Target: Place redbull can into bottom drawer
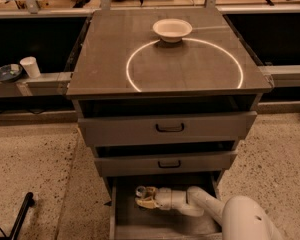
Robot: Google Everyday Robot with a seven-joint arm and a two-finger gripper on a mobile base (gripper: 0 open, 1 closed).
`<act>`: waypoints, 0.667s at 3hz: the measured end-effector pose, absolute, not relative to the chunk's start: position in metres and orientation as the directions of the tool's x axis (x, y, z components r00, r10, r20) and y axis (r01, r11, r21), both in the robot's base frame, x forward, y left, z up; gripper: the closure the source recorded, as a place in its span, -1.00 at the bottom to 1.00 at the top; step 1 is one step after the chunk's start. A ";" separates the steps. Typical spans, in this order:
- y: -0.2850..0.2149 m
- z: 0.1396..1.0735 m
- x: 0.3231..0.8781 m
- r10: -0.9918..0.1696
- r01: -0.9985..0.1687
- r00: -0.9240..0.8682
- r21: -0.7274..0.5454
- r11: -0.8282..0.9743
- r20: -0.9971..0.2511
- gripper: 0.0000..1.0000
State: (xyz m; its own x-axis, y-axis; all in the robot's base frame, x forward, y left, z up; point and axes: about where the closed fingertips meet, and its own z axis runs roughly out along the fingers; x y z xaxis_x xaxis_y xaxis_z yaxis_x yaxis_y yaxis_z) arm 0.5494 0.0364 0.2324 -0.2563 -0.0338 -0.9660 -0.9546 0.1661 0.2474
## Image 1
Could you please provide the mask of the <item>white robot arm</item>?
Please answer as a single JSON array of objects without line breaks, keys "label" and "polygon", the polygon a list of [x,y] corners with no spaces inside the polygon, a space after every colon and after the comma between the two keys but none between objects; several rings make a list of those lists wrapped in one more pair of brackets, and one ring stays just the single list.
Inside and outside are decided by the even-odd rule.
[{"label": "white robot arm", "polygon": [[265,210],[247,196],[226,203],[197,186],[186,191],[138,186],[135,202],[146,209],[177,210],[190,217],[208,213],[222,228],[222,240],[283,240]]}]

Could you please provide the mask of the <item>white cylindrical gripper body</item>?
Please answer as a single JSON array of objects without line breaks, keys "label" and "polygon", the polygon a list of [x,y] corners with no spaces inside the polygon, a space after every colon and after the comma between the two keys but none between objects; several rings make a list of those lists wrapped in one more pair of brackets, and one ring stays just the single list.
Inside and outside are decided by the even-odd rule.
[{"label": "white cylindrical gripper body", "polygon": [[156,205],[161,210],[172,208],[172,190],[170,188],[159,188],[155,195]]}]

